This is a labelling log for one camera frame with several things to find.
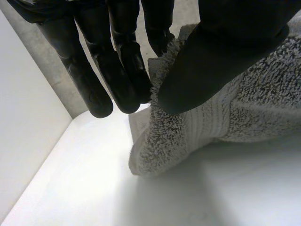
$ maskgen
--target terry cloth towel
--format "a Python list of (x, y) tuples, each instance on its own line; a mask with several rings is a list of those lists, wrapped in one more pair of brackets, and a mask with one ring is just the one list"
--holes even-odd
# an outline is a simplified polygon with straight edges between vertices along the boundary
[(301, 129), (301, 17), (289, 23), (283, 45), (226, 84), (203, 105), (179, 115), (159, 106), (157, 93), (195, 25), (181, 28), (160, 58), (149, 59), (149, 108), (129, 116), (133, 174), (155, 176), (215, 141), (258, 142)]

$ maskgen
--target gray towel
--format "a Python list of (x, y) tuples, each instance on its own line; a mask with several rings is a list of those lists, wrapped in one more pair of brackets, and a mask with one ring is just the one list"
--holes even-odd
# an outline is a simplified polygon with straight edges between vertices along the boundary
[(160, 58), (149, 59), (151, 105), (129, 116), (133, 174), (158, 175), (213, 142), (258, 142), (301, 129), (301, 17), (290, 21), (283, 45), (226, 84), (203, 105), (168, 115), (157, 93), (180, 46), (195, 25), (184, 26)]

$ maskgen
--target black glove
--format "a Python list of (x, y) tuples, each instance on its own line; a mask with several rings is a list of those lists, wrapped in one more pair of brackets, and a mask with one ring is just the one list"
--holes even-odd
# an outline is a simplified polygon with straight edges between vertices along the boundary
[[(135, 31), (139, 0), (8, 0), (28, 22), (37, 23), (84, 99), (89, 111), (103, 118), (113, 110), (110, 97), (92, 70), (75, 25), (82, 30), (92, 58), (119, 109), (135, 112), (150, 99), (146, 73)], [(174, 37), (174, 0), (143, 0), (150, 44), (158, 56)], [(117, 52), (111, 43), (110, 25)]]
[(158, 103), (167, 113), (191, 110), (275, 50), (300, 0), (199, 0), (201, 22), (164, 80)]

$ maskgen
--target white floor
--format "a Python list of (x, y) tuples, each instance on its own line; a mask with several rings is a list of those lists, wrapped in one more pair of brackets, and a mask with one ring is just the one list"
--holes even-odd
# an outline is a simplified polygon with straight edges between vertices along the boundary
[(300, 226), (301, 134), (214, 144), (158, 178), (132, 176), (127, 115), (86, 112), (2, 226)]

